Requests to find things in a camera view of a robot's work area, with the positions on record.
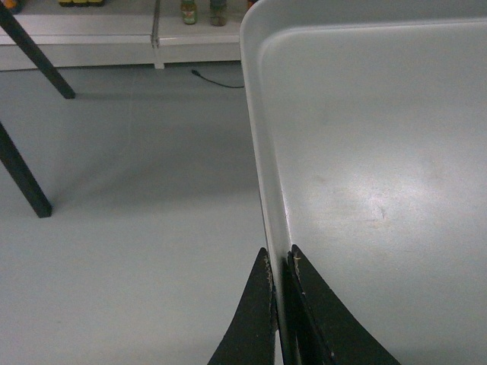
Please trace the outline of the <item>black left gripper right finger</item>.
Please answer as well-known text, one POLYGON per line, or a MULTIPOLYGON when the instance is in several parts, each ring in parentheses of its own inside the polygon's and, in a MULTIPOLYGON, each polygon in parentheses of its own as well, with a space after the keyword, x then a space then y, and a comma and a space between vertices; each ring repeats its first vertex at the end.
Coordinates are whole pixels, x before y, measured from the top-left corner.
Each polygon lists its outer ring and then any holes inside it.
POLYGON ((288 253, 288 268, 302 364, 399 363, 349 312, 296 245, 288 253))

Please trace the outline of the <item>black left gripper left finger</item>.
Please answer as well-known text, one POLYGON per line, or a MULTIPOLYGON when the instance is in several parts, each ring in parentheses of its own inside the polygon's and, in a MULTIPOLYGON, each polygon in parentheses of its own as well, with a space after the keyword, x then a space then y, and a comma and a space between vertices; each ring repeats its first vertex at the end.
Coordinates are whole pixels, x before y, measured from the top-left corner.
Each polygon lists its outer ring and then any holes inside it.
POLYGON ((277 315, 269 254, 261 248, 210 364, 274 364, 277 315))

